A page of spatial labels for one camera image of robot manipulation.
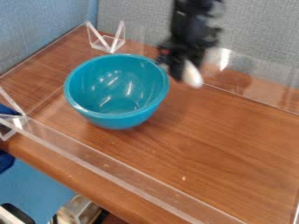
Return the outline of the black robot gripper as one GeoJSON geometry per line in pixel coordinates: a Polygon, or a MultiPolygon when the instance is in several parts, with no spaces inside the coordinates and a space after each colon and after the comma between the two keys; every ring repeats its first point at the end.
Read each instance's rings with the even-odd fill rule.
{"type": "Polygon", "coordinates": [[[216,4],[223,0],[172,0],[169,37],[157,45],[155,61],[177,82],[183,82],[185,60],[199,70],[207,49],[219,43],[222,28],[208,25],[216,4]]]}

